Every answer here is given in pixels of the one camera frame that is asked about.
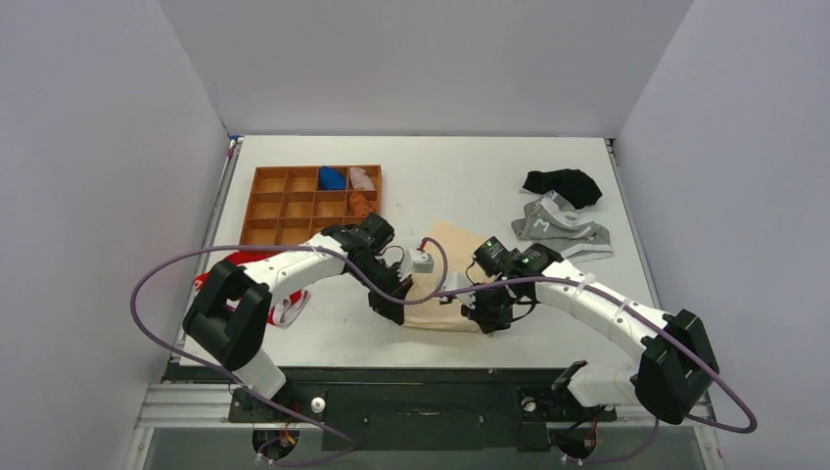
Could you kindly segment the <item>cream beige underwear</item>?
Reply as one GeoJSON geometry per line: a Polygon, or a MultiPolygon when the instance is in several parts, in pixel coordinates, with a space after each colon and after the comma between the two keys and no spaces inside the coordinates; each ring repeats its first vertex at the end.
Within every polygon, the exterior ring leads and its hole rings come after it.
{"type": "MultiPolygon", "coordinates": [[[[438,220],[434,223],[428,237],[439,242],[444,248],[448,259],[448,276],[452,280],[455,274],[460,279],[465,274],[476,283],[486,283],[492,280],[479,267],[467,268],[473,263],[472,254],[484,241],[485,237],[456,227],[451,223],[438,220]]],[[[442,263],[438,249],[428,244],[425,251],[433,257],[434,270],[431,273],[414,273],[413,286],[407,293],[407,300],[416,300],[426,297],[436,287],[439,280],[442,263]]],[[[481,328],[461,313],[463,305],[456,301],[442,305],[438,299],[418,305],[406,305],[403,309],[403,326],[414,329],[450,331],[450,332],[481,332],[481,328]]]]}

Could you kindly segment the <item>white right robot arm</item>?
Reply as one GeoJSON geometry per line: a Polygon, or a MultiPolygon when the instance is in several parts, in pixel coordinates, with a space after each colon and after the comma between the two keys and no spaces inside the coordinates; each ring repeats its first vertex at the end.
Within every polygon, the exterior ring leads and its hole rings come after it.
{"type": "Polygon", "coordinates": [[[462,308],[483,332],[509,328],[513,306],[527,299],[569,314],[629,356],[617,366],[574,362],[552,387],[553,407],[566,418],[587,408],[639,404],[659,420],[679,424],[719,370],[703,321],[686,309],[670,314],[634,302],[538,243],[509,250],[491,237],[472,259],[500,283],[478,289],[462,308]]]}

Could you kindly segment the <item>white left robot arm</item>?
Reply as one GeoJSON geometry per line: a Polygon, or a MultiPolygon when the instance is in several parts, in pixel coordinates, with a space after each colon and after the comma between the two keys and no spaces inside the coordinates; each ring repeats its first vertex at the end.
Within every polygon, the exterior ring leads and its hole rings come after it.
{"type": "Polygon", "coordinates": [[[413,286],[388,264],[381,251],[393,239],[392,226],[371,214],[359,224],[322,229],[294,251],[259,261],[213,266],[183,320],[185,333],[225,370],[255,391],[254,409],[266,420],[285,418],[292,394],[287,378],[263,349],[268,318],[291,294],[344,273],[369,289],[373,311],[402,324],[402,301],[413,286]]]}

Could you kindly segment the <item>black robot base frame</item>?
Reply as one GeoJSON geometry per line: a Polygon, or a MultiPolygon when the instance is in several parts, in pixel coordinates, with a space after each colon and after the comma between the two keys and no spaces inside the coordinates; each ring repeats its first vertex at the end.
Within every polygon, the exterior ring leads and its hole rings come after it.
{"type": "Polygon", "coordinates": [[[221,384],[231,402],[222,421],[252,425],[253,445],[279,459],[321,422],[324,451],[566,451],[586,457],[598,445],[596,425],[650,426],[639,404],[580,405],[566,395],[572,368],[436,369],[288,367],[275,409],[207,367],[170,363],[172,383],[221,384]]]}

